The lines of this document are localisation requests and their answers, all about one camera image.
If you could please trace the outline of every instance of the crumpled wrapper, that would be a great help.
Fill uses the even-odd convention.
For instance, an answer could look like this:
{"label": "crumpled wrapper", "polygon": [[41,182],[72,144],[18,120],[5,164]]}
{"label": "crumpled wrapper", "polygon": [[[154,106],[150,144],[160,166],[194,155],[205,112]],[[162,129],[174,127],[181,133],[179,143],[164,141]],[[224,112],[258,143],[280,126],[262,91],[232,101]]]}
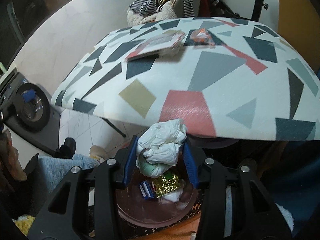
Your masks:
{"label": "crumpled wrapper", "polygon": [[156,179],[152,179],[153,184],[156,186],[157,198],[176,190],[180,187],[179,178],[171,171],[166,171],[163,175]]}

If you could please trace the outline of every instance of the white floor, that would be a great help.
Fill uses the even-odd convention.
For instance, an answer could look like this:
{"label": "white floor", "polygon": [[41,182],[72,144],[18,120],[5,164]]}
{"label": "white floor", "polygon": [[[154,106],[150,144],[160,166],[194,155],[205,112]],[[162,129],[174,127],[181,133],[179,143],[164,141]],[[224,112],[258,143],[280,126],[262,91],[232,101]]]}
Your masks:
{"label": "white floor", "polygon": [[89,156],[92,145],[103,147],[114,157],[122,145],[130,142],[133,135],[141,135],[148,127],[110,120],[127,135],[123,138],[100,117],[65,109],[60,117],[59,147],[65,138],[76,140],[76,153]]}

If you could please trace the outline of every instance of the light blue fuzzy cloth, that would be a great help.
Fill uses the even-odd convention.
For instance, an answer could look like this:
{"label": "light blue fuzzy cloth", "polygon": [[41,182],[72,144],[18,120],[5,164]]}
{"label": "light blue fuzzy cloth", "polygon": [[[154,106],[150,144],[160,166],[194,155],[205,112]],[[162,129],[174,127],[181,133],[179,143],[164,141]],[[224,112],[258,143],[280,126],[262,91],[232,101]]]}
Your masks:
{"label": "light blue fuzzy cloth", "polygon": [[97,160],[81,154],[73,155],[72,160],[47,156],[38,157],[38,164],[33,171],[30,215],[36,216],[50,193],[73,166],[79,166],[86,170],[97,167],[99,164]]}

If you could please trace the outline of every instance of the crumpled tissue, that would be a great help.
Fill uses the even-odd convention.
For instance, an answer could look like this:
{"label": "crumpled tissue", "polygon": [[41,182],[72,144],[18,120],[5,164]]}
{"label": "crumpled tissue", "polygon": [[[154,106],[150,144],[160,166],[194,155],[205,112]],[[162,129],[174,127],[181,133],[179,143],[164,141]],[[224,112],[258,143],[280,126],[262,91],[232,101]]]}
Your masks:
{"label": "crumpled tissue", "polygon": [[140,172],[157,178],[177,165],[179,148],[186,133],[182,119],[153,124],[138,140],[136,165]]}

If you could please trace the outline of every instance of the geometric patterned tablecloth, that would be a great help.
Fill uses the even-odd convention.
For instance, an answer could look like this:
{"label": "geometric patterned tablecloth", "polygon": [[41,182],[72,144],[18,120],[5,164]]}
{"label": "geometric patterned tablecloth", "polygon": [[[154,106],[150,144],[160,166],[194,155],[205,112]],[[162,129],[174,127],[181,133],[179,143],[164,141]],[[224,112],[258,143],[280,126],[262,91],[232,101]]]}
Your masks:
{"label": "geometric patterned tablecloth", "polygon": [[[199,28],[209,31],[215,48],[189,38]],[[124,60],[168,30],[187,35],[178,54]],[[319,88],[307,62],[267,26],[183,18],[111,32],[73,68],[52,103],[144,126],[183,118],[195,135],[318,140]]]}

